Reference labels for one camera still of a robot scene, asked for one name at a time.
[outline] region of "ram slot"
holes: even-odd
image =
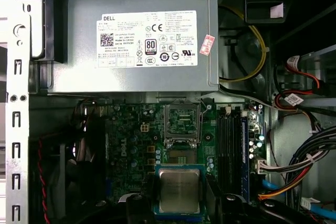
[[[217,119],[218,183],[224,193],[242,194],[242,118],[240,109]]]

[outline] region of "screw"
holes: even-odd
[[[96,204],[96,207],[102,207],[102,206],[105,206],[105,205],[106,205],[106,201],[102,200],[102,201],[100,201]]]
[[[266,200],[266,201],[264,202],[264,204],[265,204],[266,207],[274,207],[274,206],[275,206],[274,203],[271,202],[271,201],[269,201],[269,200]]]
[[[226,199],[229,200],[229,201],[234,201],[234,200],[236,200],[236,197],[234,195],[228,195],[228,196],[226,196]]]

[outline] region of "80 plus logo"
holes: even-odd
[[[145,54],[156,55],[156,39],[145,40]]]

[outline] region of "blue cable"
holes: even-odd
[[[279,187],[263,179],[262,184],[267,189],[278,189]],[[314,214],[326,217],[328,219],[336,220],[336,212],[323,209],[316,204],[311,204],[310,211]]]
[[[320,208],[315,204],[311,204],[310,211],[314,214],[326,217],[328,219],[336,220],[336,212]]]
[[[274,185],[274,184],[268,182],[268,181],[265,180],[265,179],[263,179],[262,184],[263,184],[263,186],[264,186],[265,188],[267,188],[267,189],[275,190],[275,189],[278,189],[278,188],[279,188],[278,186],[276,186],[276,185]]]

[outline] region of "barcode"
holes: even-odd
[[[100,34],[100,46],[101,47],[113,47],[114,40],[113,34]]]

